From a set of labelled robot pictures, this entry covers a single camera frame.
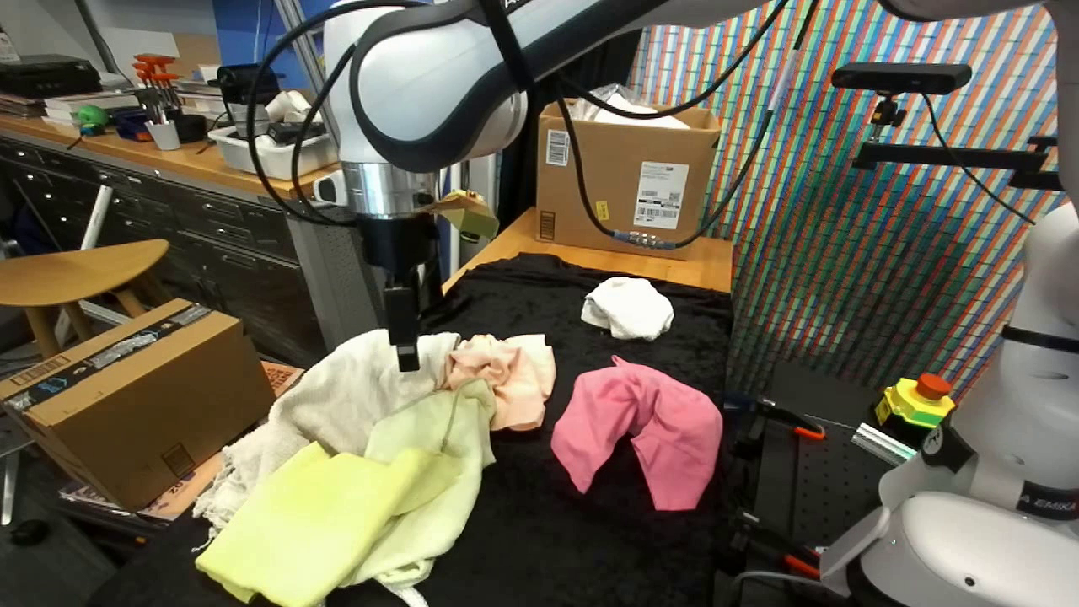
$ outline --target yellow cloth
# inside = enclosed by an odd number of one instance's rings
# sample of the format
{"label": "yellow cloth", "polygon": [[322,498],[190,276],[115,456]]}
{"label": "yellow cloth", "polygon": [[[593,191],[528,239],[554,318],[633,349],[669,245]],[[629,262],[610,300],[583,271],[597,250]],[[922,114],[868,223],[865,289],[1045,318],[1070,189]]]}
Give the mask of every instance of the yellow cloth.
{"label": "yellow cloth", "polygon": [[384,525],[447,493],[458,462],[402,449],[392,462],[300,449],[238,510],[196,560],[238,600],[318,607],[384,536]]}
{"label": "yellow cloth", "polygon": [[483,470],[496,462],[493,413],[493,389],[470,380],[454,392],[418,399],[375,426],[365,458],[394,462],[405,449],[450,451],[458,473],[447,493],[394,516],[348,583],[377,581],[405,600],[414,583],[431,578],[435,555],[453,548],[474,516]]}

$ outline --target white robot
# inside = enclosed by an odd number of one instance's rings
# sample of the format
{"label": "white robot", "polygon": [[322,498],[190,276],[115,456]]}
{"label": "white robot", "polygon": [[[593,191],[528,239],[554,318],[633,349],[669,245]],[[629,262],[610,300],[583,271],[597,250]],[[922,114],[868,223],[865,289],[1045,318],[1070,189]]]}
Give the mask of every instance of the white robot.
{"label": "white robot", "polygon": [[[879,0],[911,20],[980,16],[1032,0]],[[388,329],[407,365],[418,266],[435,245],[435,171],[507,147],[524,87],[647,23],[706,27],[758,0],[450,0],[370,8],[327,23],[331,92],[352,208],[369,261],[388,271]],[[1058,27],[1058,171],[1079,198],[1079,8],[1045,0]],[[883,507],[823,554],[823,583],[852,572],[896,603],[1079,603],[1079,219],[1049,211],[1028,276],[978,392],[924,458],[879,483]]]}

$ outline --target white paper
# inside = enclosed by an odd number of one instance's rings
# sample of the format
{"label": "white paper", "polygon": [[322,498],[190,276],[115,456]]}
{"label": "white paper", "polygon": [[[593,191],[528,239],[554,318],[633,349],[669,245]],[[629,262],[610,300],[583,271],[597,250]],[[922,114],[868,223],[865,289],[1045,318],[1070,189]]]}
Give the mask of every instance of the white paper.
{"label": "white paper", "polygon": [[687,182],[687,166],[642,163],[633,226],[638,229],[678,229],[684,182]]}
{"label": "white paper", "polygon": [[571,132],[565,127],[546,127],[546,166],[571,166]]}

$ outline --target beige cloth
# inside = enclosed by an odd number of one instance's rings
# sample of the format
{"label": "beige cloth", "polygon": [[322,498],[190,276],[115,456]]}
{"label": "beige cloth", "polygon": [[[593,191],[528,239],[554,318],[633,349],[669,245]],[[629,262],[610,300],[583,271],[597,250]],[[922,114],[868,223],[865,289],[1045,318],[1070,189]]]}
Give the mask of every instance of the beige cloth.
{"label": "beige cloth", "polygon": [[306,442],[360,456],[383,417],[438,392],[454,343],[458,334],[426,334],[418,336],[422,372],[398,372],[388,329],[344,340],[275,401],[256,431],[226,449],[226,464],[198,497],[196,516],[226,525],[248,497]]}
{"label": "beige cloth", "polygon": [[447,365],[447,389],[483,377],[496,394],[493,431],[532,431],[542,426],[542,403],[554,392],[554,349],[542,334],[499,340],[478,334],[461,340]]}

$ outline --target crumpled fabric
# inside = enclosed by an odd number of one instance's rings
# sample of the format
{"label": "crumpled fabric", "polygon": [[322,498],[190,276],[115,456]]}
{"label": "crumpled fabric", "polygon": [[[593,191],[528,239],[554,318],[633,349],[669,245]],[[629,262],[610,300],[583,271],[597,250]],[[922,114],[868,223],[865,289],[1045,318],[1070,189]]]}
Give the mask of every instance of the crumpled fabric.
{"label": "crumpled fabric", "polygon": [[716,476],[723,413],[706,392],[613,356],[613,367],[578,374],[551,449],[586,493],[622,439],[633,444],[656,510],[687,512]]}
{"label": "crumpled fabric", "polygon": [[583,297],[581,319],[616,340],[659,340],[676,324],[676,307],[652,279],[610,276]]}
{"label": "crumpled fabric", "polygon": [[483,380],[470,380],[454,392],[418,399],[377,422],[365,458],[398,462],[411,449],[438,451],[454,458],[454,480],[447,493],[411,507],[407,516],[392,518],[370,555],[348,583],[377,581],[405,603],[422,600],[414,583],[429,581],[435,555],[450,554],[461,536],[478,498],[483,470],[496,462],[488,431],[493,412],[493,392]]}
{"label": "crumpled fabric", "polygon": [[454,458],[438,451],[407,449],[384,464],[309,442],[254,489],[196,565],[243,603],[324,603],[394,516],[454,476]]}
{"label": "crumpled fabric", "polygon": [[532,431],[542,426],[542,403],[558,380],[554,349],[542,334],[499,340],[476,334],[461,340],[447,365],[447,389],[485,380],[496,394],[493,431]]}
{"label": "crumpled fabric", "polygon": [[418,336],[422,367],[398,372],[388,329],[344,340],[275,401],[259,427],[222,449],[222,473],[194,512],[217,528],[226,525],[248,497],[306,442],[360,456],[384,413],[438,392],[454,343],[458,334],[426,334]]}

